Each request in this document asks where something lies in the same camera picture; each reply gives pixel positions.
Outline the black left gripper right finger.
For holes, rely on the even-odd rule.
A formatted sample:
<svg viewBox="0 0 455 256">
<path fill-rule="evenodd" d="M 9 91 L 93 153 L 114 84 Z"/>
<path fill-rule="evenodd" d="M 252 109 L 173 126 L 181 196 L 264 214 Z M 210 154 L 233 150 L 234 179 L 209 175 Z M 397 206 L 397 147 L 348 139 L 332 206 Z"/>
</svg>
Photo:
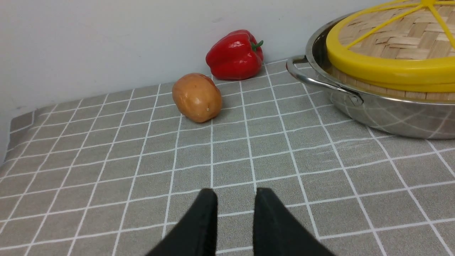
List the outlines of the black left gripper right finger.
<svg viewBox="0 0 455 256">
<path fill-rule="evenodd" d="M 252 228 L 255 256 L 333 256 L 288 211 L 271 188 L 257 188 Z"/>
</svg>

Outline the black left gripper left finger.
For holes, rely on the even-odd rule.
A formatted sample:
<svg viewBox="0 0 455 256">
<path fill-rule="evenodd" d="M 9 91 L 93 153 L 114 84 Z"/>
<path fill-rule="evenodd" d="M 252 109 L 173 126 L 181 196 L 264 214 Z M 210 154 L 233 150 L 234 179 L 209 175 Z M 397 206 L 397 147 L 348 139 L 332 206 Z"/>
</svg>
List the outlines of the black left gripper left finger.
<svg viewBox="0 0 455 256">
<path fill-rule="evenodd" d="M 218 198 L 203 188 L 174 228 L 147 256 L 214 256 L 217 245 Z"/>
</svg>

